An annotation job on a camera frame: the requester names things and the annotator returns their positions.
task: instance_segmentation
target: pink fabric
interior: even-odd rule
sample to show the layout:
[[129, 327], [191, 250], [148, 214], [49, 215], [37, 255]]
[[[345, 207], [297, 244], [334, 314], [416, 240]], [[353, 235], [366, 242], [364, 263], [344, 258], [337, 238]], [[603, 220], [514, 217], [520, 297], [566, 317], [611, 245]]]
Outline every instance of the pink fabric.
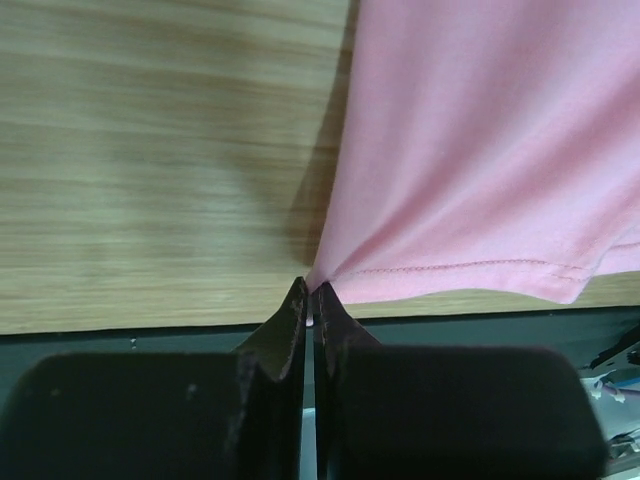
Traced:
[[640, 1], [362, 2], [312, 288], [568, 303], [639, 220]]

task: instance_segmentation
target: wood grain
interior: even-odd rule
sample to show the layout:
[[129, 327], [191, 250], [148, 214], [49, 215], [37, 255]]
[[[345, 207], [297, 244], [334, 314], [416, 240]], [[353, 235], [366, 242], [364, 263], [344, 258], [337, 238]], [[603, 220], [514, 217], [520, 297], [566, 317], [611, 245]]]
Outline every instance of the wood grain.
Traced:
[[[259, 322], [312, 262], [347, 0], [0, 2], [0, 333]], [[638, 275], [581, 306], [640, 303]], [[522, 310], [487, 292], [366, 315]]]

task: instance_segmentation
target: wooden table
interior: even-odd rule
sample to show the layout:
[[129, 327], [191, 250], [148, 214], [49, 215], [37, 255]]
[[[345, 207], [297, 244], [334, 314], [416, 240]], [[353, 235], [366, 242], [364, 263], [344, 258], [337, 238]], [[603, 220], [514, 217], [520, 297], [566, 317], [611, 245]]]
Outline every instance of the wooden table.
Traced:
[[[0, 2], [0, 333], [268, 317], [317, 247], [354, 12]], [[640, 303], [639, 287], [638, 274], [600, 278], [577, 305]], [[464, 291], [352, 311], [550, 306]]]

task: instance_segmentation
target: wooden surface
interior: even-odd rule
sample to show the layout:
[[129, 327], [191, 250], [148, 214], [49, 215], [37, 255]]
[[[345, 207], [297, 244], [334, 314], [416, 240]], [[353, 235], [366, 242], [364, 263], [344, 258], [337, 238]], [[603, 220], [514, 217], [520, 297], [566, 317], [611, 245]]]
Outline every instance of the wooden surface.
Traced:
[[[268, 317], [317, 247], [353, 11], [0, 2], [0, 333]], [[639, 286], [638, 274], [600, 278], [578, 305], [640, 303]], [[457, 292], [351, 310], [549, 306]]]

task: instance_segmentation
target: pink cloth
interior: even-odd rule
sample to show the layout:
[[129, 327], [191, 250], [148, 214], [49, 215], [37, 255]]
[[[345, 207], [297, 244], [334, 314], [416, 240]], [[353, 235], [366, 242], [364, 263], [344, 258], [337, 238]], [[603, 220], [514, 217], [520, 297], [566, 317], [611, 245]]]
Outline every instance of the pink cloth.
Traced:
[[639, 221], [640, 1], [362, 2], [311, 288], [569, 303]]

